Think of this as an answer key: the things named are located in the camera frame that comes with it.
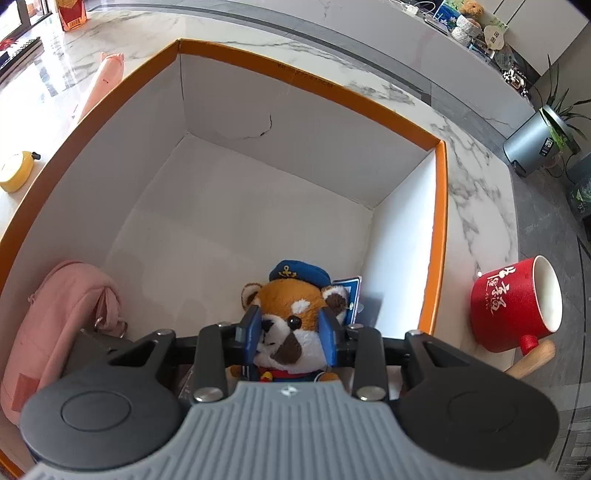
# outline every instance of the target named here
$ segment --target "blue sailor hat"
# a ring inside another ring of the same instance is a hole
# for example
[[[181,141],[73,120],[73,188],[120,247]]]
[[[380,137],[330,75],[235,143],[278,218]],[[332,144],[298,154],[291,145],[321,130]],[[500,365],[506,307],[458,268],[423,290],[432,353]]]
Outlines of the blue sailor hat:
[[[301,280],[318,288],[330,285],[330,276],[320,267],[310,265],[299,260],[283,260],[269,273],[269,281],[279,278],[294,278]]]

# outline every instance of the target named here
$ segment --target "wooden mug handle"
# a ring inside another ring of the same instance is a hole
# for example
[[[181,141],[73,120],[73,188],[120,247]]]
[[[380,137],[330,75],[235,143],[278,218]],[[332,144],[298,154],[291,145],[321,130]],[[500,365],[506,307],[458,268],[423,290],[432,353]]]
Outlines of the wooden mug handle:
[[[505,370],[505,373],[513,378],[524,378],[526,375],[548,363],[555,355],[556,345],[554,342],[552,340],[544,340],[515,365]]]

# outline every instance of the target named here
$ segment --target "plush toy eye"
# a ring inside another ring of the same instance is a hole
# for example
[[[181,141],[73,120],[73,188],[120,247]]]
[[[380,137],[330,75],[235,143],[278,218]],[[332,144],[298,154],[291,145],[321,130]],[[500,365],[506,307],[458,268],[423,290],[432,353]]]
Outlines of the plush toy eye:
[[[301,318],[291,315],[287,317],[287,324],[289,325],[290,329],[297,330],[301,327]]]

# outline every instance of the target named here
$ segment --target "yellow anchor emblem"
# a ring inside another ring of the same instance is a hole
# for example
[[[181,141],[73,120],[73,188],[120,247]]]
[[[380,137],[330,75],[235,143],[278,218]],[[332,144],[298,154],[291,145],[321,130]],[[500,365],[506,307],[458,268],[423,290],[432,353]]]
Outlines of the yellow anchor emblem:
[[[290,272],[289,265],[283,267],[283,272],[279,272],[279,275],[284,278],[296,278],[297,272]]]

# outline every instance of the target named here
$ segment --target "pink leather patch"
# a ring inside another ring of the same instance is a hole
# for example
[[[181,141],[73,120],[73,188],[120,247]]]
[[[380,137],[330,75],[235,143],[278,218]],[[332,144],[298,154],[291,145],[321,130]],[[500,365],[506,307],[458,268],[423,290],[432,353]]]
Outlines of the pink leather patch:
[[[23,374],[18,374],[17,388],[14,392],[14,398],[12,399],[12,405],[10,408],[13,411],[20,412],[25,402],[37,391],[38,385],[38,378],[31,378]]]

